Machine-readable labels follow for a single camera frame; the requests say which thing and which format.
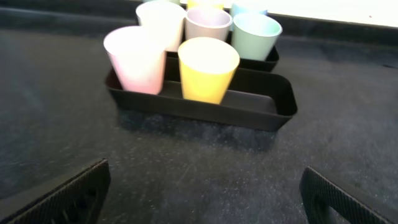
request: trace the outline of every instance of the table surface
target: table surface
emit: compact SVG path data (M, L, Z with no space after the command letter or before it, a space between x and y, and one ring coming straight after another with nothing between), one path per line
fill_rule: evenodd
M397 49L281 37L298 113L268 133L119 111L101 24L59 21L1 23L0 198L105 157L98 223L306 223L306 166L398 207Z

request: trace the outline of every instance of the black plastic tray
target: black plastic tray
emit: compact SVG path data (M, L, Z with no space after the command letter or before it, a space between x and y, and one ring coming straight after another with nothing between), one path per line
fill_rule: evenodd
M220 105L184 100L178 59L167 57L163 90L158 95L124 91L114 70L106 86L124 110L141 110L277 131L297 112L292 86L280 76L237 69Z
M230 31L225 42L231 44L231 39L232 39L232 32ZM185 41L185 32L183 34L182 41ZM167 56L178 58L178 54L176 52L167 52ZM262 72L271 72L274 69L274 67L278 64L278 61L279 61L279 54L274 46L271 52L269 52L269 55L265 61L241 59L238 68L246 68Z

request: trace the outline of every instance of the pastel cup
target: pastel cup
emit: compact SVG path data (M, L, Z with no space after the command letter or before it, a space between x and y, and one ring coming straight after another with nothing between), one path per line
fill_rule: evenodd
M165 46L144 27L118 28L105 37L104 47L123 89L148 94L162 90Z
M239 64L239 55L226 42L197 37L178 49L184 99L220 104Z
M222 41L228 36L232 17L224 10L209 7L194 7L185 16L185 37L211 37Z
M267 15L267 12L266 2L262 0L234 0L230 10L232 18L241 13ZM229 29L233 31L234 25L231 25Z
M187 9L191 9L198 6L224 9L224 1L223 0L187 0Z
M239 14L234 18L231 45L241 58L265 60L281 33L282 26L268 16Z
M158 0L143 0L142 2L150 2L150 1L158 1ZM180 5L180 0L161 0L161 1L168 1Z
M186 13L183 7L163 0L145 2L136 9L139 25L147 27L170 52L176 52L181 44Z

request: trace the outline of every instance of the scratch on surface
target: scratch on surface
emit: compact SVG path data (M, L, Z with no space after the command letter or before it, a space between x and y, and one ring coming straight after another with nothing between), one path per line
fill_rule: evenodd
M190 164L187 169L184 171L184 173L181 175L180 179L177 181L177 183L175 184L175 186L178 186L181 182L181 180L185 177L185 175L187 174L188 170L191 168L192 164Z

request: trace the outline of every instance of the tray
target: tray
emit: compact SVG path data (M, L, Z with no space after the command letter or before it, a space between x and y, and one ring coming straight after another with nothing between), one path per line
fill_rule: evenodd
M158 95L124 91L112 69L106 86L124 110L141 110L185 118L277 131L297 112L290 82L280 76L237 69L220 105L184 100L178 59L167 57L163 90Z
M232 39L232 32L230 31L225 42L231 44L231 39ZM183 33L182 37L182 42L183 41L185 41L185 32ZM167 56L178 58L178 53L167 52ZM278 64L278 61L279 61L279 54L274 46L272 50L269 52L269 55L265 61L241 59L238 68L246 68L262 72L271 72L274 69L274 67Z

